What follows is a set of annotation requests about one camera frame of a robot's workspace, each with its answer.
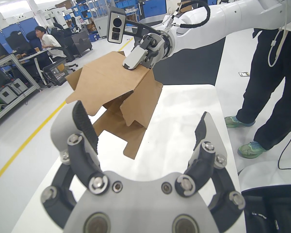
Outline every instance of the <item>white shirt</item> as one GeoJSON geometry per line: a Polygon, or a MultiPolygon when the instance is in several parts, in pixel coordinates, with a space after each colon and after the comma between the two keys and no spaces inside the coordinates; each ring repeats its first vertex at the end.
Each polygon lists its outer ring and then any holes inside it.
{"type": "MultiPolygon", "coordinates": [[[[47,45],[47,46],[53,45],[54,47],[61,47],[59,42],[57,42],[57,40],[55,39],[55,37],[53,37],[51,34],[46,34],[46,33],[42,36],[41,44],[47,45]]],[[[64,55],[64,52],[60,50],[49,50],[48,52],[52,55],[53,58],[66,57],[66,55],[64,55]]]]}

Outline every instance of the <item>white cable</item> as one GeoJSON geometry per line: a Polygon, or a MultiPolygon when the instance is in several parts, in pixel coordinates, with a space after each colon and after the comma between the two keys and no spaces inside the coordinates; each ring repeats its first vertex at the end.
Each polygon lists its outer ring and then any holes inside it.
{"type": "Polygon", "coordinates": [[[284,31],[283,31],[283,36],[282,36],[282,39],[281,39],[281,41],[280,41],[280,44],[279,44],[279,46],[278,46],[278,48],[277,48],[276,56],[275,56],[275,61],[274,61],[273,64],[271,64],[271,62],[270,62],[270,56],[271,56],[271,52],[272,52],[272,50],[273,50],[273,47],[274,47],[274,45],[276,44],[277,37],[278,37],[279,33],[282,31],[282,28],[279,29],[279,31],[278,31],[278,33],[277,33],[275,39],[274,39],[273,42],[271,43],[271,49],[269,50],[268,57],[267,57],[268,65],[269,65],[270,67],[273,67],[273,66],[276,64],[276,62],[277,62],[277,60],[278,60],[278,58],[279,58],[280,52],[281,52],[281,50],[282,50],[282,46],[283,46],[283,44],[284,44],[285,38],[287,37],[287,34],[288,34],[288,31],[287,31],[287,21],[288,21],[288,0],[285,0],[285,20],[284,20],[284,31]]]}
{"type": "Polygon", "coordinates": [[[169,17],[168,17],[164,22],[162,22],[162,25],[164,25],[164,23],[165,23],[167,20],[169,20],[170,17],[171,17],[171,15],[172,15],[172,9],[171,9],[171,7],[168,8],[168,11],[169,11],[169,9],[171,10],[171,11],[170,11],[170,14],[169,14],[169,17]]]}

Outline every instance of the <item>metal screw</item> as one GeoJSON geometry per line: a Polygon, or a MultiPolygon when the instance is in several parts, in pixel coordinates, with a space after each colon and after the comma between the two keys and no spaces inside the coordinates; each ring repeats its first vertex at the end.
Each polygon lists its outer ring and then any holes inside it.
{"type": "Polygon", "coordinates": [[[41,202],[45,203],[47,200],[55,198],[57,195],[57,189],[54,186],[49,186],[43,190],[41,194],[41,202]]]}
{"type": "Polygon", "coordinates": [[[78,136],[76,134],[71,134],[68,137],[67,143],[68,143],[68,145],[73,146],[73,145],[76,145],[76,144],[80,143],[81,140],[82,140],[82,136],[81,135],[78,136]]]}
{"type": "Polygon", "coordinates": [[[165,194],[170,194],[172,192],[172,186],[169,182],[163,182],[162,191],[165,194]]]}
{"type": "Polygon", "coordinates": [[[239,210],[243,210],[246,206],[246,201],[244,197],[238,191],[232,191],[229,194],[230,201],[234,203],[234,205],[238,206],[239,210]]]}
{"type": "Polygon", "coordinates": [[[226,158],[224,155],[222,154],[217,154],[216,155],[216,159],[214,161],[215,165],[220,168],[224,168],[227,164],[226,158]]]}
{"type": "Polygon", "coordinates": [[[108,186],[108,178],[106,175],[101,177],[92,177],[88,184],[88,189],[95,195],[103,193],[108,186]]]}
{"type": "Polygon", "coordinates": [[[189,175],[181,174],[177,178],[177,182],[180,183],[180,186],[184,190],[183,194],[185,196],[191,196],[195,193],[195,183],[189,175]]]}
{"type": "Polygon", "coordinates": [[[123,189],[123,184],[120,181],[114,182],[112,186],[112,190],[115,193],[121,192],[123,189]]]}
{"type": "Polygon", "coordinates": [[[188,179],[183,179],[180,185],[185,191],[190,191],[193,187],[188,179]]]}
{"type": "Polygon", "coordinates": [[[103,184],[102,178],[101,177],[97,177],[93,180],[93,184],[92,186],[97,189],[97,188],[101,188],[103,184]]]}
{"type": "Polygon", "coordinates": [[[61,156],[62,160],[68,160],[69,159],[69,153],[68,151],[65,151],[62,156],[61,156]]]}
{"type": "Polygon", "coordinates": [[[208,151],[214,150],[214,146],[210,142],[203,142],[202,147],[208,151]]]}

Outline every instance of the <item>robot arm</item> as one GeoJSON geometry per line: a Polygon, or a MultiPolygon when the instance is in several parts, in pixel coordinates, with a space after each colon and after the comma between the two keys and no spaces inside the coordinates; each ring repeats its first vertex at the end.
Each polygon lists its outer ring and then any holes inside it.
{"type": "MultiPolygon", "coordinates": [[[[204,8],[188,11],[173,20],[165,16],[163,24],[153,27],[160,33],[153,31],[135,43],[134,50],[124,60],[123,66],[131,70],[141,63],[152,68],[158,61],[180,50],[209,45],[233,32],[248,28],[282,28],[291,22],[291,0],[240,0],[212,5],[208,9],[209,20],[196,28],[188,28],[188,25],[200,23],[207,18],[208,12],[204,8]],[[156,45],[144,44],[148,39],[156,45]]],[[[113,42],[112,37],[108,37],[108,41],[113,42]]]]}
{"type": "Polygon", "coordinates": [[[195,130],[188,168],[150,182],[102,172],[98,137],[80,101],[65,105],[51,128],[62,165],[41,202],[64,233],[219,233],[228,230],[245,207],[226,170],[226,150],[205,112],[195,130]],[[76,202],[69,190],[76,175],[86,190],[76,202]],[[198,191],[212,179],[216,194],[207,206],[198,191]]]}

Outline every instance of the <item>black cable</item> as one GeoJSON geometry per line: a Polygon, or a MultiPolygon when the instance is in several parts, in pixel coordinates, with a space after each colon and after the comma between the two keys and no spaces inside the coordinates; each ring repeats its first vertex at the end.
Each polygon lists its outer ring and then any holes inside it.
{"type": "Polygon", "coordinates": [[[287,148],[287,146],[290,144],[290,142],[291,142],[291,139],[289,140],[288,144],[283,149],[283,151],[282,151],[282,153],[281,153],[281,155],[280,155],[280,157],[278,159],[277,167],[278,167],[279,170],[291,170],[291,168],[280,168],[280,166],[279,166],[279,162],[280,162],[281,156],[282,156],[283,152],[285,151],[285,149],[287,148]]]}
{"type": "Polygon", "coordinates": [[[189,1],[189,2],[187,2],[187,3],[182,4],[182,5],[181,5],[181,9],[182,9],[182,8],[185,8],[185,7],[187,7],[187,6],[190,6],[190,5],[192,5],[192,4],[195,4],[195,3],[200,4],[200,5],[202,5],[203,7],[205,7],[205,9],[206,9],[206,11],[207,11],[206,19],[203,20],[203,21],[200,22],[200,23],[197,23],[197,24],[180,24],[180,28],[197,28],[197,27],[200,27],[200,26],[205,25],[205,24],[209,21],[209,19],[210,19],[210,8],[209,8],[208,4],[205,3],[204,1],[201,1],[201,0],[189,1]]]}

